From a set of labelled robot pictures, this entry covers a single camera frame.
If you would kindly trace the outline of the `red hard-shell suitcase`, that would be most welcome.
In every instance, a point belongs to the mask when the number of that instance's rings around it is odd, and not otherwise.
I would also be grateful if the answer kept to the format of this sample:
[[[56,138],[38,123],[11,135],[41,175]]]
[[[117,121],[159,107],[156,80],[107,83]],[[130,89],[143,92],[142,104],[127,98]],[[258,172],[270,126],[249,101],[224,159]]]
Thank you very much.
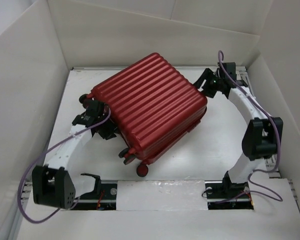
[[[110,122],[99,127],[99,134],[105,139],[122,136],[126,148],[119,157],[125,165],[139,159],[136,173],[140,177],[201,122],[208,104],[207,97],[157,52],[79,98],[85,109],[95,101],[111,111]]]

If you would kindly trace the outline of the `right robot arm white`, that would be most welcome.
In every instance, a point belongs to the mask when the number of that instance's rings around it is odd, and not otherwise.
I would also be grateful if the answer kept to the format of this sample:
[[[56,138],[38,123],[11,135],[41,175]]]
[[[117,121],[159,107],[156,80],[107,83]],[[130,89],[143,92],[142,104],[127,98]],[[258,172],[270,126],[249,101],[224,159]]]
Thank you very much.
[[[207,182],[202,196],[217,204],[235,201],[252,191],[253,173],[263,172],[258,166],[266,159],[281,156],[283,120],[272,117],[252,95],[243,80],[236,79],[234,62],[219,62],[215,71],[206,68],[193,84],[208,98],[222,93],[244,118],[247,128],[241,142],[242,154],[221,182]]]

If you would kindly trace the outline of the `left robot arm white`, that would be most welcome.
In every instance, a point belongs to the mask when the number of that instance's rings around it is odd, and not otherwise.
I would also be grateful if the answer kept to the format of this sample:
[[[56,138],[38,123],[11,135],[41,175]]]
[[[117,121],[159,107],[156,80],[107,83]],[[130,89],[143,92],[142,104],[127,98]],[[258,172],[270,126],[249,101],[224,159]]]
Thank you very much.
[[[55,154],[32,170],[33,200],[38,205],[69,209],[83,195],[97,198],[102,192],[101,178],[75,169],[84,146],[100,133],[104,139],[114,135],[110,107],[95,99],[83,102],[85,111],[71,123],[68,137],[59,143]]]

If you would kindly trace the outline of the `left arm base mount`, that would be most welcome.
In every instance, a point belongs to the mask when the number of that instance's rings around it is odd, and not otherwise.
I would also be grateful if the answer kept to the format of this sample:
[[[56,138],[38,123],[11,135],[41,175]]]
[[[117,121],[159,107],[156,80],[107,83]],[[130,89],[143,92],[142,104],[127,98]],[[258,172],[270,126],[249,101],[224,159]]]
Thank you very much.
[[[118,182],[102,180],[97,192],[83,194],[72,211],[115,211],[117,209]]]

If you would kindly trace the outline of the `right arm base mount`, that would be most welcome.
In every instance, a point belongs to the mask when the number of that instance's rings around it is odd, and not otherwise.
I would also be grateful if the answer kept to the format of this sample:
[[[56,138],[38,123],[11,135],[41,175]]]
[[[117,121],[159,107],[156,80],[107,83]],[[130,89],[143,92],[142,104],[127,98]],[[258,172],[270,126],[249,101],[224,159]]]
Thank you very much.
[[[208,210],[253,210],[248,183],[227,187],[221,180],[207,180],[201,196],[207,200]]]

